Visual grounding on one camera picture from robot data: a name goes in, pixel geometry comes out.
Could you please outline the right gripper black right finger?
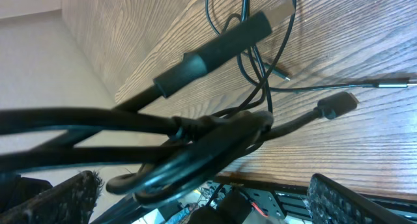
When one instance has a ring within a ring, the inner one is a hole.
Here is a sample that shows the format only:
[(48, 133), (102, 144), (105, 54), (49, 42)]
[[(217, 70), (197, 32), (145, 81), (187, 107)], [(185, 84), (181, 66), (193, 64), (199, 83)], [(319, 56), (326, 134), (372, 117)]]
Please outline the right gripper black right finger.
[(314, 223), (407, 224), (411, 221), (316, 173), (307, 190), (306, 207)]

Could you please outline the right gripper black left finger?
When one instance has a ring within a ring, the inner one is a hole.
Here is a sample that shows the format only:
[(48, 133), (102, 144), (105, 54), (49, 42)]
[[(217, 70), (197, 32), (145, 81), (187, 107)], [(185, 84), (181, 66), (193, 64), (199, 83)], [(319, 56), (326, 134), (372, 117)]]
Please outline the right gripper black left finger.
[(16, 173), (1, 175), (1, 223), (88, 223), (102, 179), (83, 171), (56, 186)]

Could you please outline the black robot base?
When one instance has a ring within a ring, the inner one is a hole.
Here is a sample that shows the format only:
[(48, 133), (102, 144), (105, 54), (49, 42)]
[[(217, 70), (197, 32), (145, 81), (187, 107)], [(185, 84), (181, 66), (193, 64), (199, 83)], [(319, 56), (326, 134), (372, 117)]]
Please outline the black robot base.
[[(96, 218), (95, 223), (314, 223), (306, 207), (308, 187), (218, 177), (198, 189), (196, 202), (175, 200), (147, 208), (127, 197)], [(416, 222), (414, 201), (362, 196), (410, 223)]]

